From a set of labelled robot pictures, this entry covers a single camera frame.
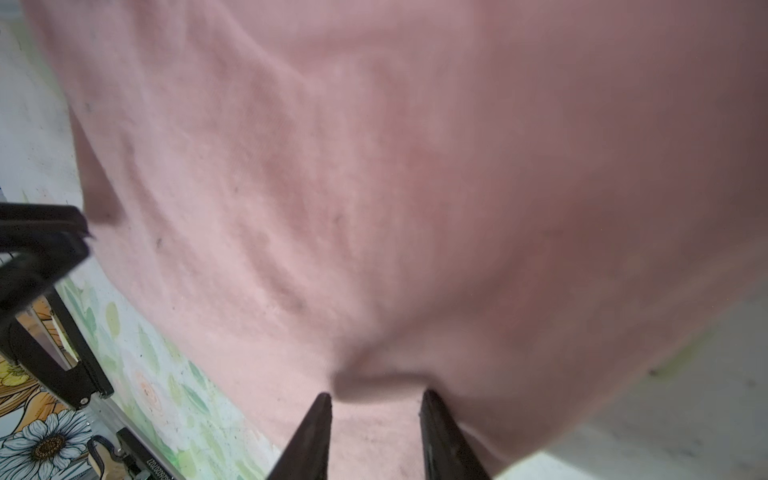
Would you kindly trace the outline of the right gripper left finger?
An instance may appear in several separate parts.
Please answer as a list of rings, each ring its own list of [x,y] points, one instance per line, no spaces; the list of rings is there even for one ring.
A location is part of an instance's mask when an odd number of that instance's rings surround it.
[[[325,480],[328,477],[332,397],[320,393],[294,432],[267,480]]]

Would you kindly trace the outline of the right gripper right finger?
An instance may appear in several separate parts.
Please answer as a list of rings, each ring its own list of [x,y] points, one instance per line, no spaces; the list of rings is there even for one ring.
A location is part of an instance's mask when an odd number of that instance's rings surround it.
[[[424,392],[419,419],[427,480],[491,479],[434,390]]]

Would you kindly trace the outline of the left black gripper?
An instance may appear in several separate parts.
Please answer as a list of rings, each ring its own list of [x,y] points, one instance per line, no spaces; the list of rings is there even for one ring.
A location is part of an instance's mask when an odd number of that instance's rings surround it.
[[[68,406],[80,410],[97,394],[107,399],[114,387],[87,344],[63,300],[58,282],[90,256],[87,220],[70,205],[1,204],[1,355],[23,367]],[[64,368],[22,325],[18,316],[46,298],[77,355]]]

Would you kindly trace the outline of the pink printed t-shirt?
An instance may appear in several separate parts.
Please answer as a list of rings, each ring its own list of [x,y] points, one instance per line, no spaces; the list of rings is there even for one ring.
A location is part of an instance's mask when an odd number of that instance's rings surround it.
[[[493,473],[767,274],[763,1],[26,1],[95,256],[276,444]]]

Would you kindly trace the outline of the black handheld device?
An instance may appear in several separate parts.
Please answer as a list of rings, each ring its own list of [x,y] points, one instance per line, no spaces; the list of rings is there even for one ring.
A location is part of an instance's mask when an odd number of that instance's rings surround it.
[[[129,428],[116,432],[132,479],[182,480],[183,476]]]

